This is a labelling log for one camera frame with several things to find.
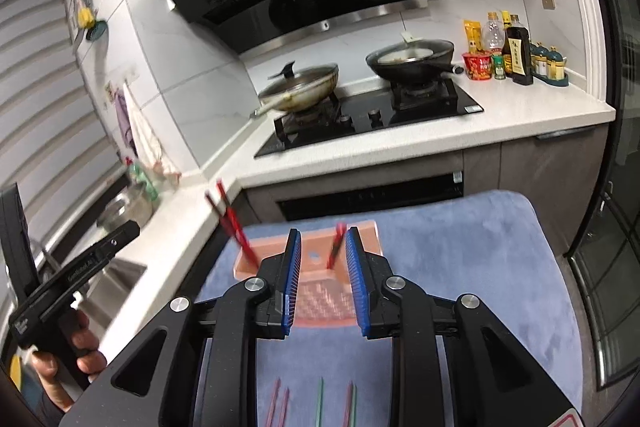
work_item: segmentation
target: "dark gray cabinet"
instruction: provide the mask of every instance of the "dark gray cabinet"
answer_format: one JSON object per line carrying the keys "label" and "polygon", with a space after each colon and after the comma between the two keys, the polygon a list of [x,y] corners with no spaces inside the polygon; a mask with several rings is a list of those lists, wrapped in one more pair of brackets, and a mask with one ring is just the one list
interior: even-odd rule
{"label": "dark gray cabinet", "polygon": [[499,187],[526,196],[555,255],[569,250],[602,165],[606,124],[502,144]]}
{"label": "dark gray cabinet", "polygon": [[529,198],[555,255],[567,252],[598,177],[607,125],[334,172],[264,187],[246,197],[257,219],[285,221],[279,201],[462,172],[464,195],[502,188]]}

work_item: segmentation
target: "black glass cooktop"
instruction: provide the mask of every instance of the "black glass cooktop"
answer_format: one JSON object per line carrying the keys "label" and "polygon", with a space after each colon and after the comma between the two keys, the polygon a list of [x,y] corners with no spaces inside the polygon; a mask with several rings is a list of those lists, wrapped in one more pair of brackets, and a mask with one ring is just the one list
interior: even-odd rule
{"label": "black glass cooktop", "polygon": [[[431,93],[424,103],[406,103],[415,100],[395,87],[378,89],[337,99],[326,99],[319,116],[287,115],[274,122],[276,132],[258,150],[255,157],[304,147],[343,136],[386,129],[398,125],[450,118],[484,109],[461,87],[449,78],[438,85],[439,92]],[[409,107],[395,110],[395,107]]]}

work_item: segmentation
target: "finger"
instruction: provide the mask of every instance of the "finger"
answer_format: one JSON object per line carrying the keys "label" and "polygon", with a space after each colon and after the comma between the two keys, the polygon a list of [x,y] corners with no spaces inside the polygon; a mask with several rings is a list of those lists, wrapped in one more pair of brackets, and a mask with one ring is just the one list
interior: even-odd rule
{"label": "finger", "polygon": [[95,336],[93,331],[87,329],[71,333],[71,342],[73,342],[74,346],[78,349],[89,349],[90,351],[98,349],[100,345],[98,337]]}
{"label": "finger", "polygon": [[78,317],[79,326],[85,330],[89,327],[89,317],[82,310],[76,310],[76,316]]}
{"label": "finger", "polygon": [[87,375],[101,373],[107,367],[107,359],[100,351],[92,351],[84,357],[78,359],[80,371]]}
{"label": "finger", "polygon": [[74,401],[71,400],[71,397],[56,380],[56,374],[58,373],[56,357],[50,353],[35,351],[31,355],[31,364],[36,370],[40,383],[51,402],[60,410],[68,412]]}

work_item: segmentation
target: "snack package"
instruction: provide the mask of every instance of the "snack package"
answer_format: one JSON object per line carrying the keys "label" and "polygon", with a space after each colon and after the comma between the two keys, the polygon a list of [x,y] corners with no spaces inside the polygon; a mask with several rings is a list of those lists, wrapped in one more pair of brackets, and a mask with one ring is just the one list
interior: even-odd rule
{"label": "snack package", "polygon": [[493,69],[491,54],[471,54],[462,55],[465,59],[466,76],[471,80],[489,80]]}
{"label": "snack package", "polygon": [[482,31],[479,21],[465,20],[466,40],[469,44],[469,53],[474,54],[482,51]]}

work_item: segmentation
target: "hanging towel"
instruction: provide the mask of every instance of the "hanging towel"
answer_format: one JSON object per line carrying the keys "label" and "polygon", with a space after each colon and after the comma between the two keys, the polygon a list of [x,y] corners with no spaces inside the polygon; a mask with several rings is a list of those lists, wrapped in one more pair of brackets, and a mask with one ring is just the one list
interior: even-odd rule
{"label": "hanging towel", "polygon": [[140,163],[152,169],[158,176],[166,178],[172,185],[177,185],[180,181],[180,171],[162,149],[160,140],[133,99],[129,86],[125,84],[122,89],[129,109],[131,132]]}
{"label": "hanging towel", "polygon": [[131,131],[129,111],[127,110],[127,101],[125,100],[124,93],[121,89],[116,90],[113,103],[116,105],[116,116],[118,118],[118,127],[120,128],[122,141],[124,142],[124,145],[129,147],[133,151],[133,153],[138,156],[138,151],[136,151],[136,144],[133,140],[133,133]]}

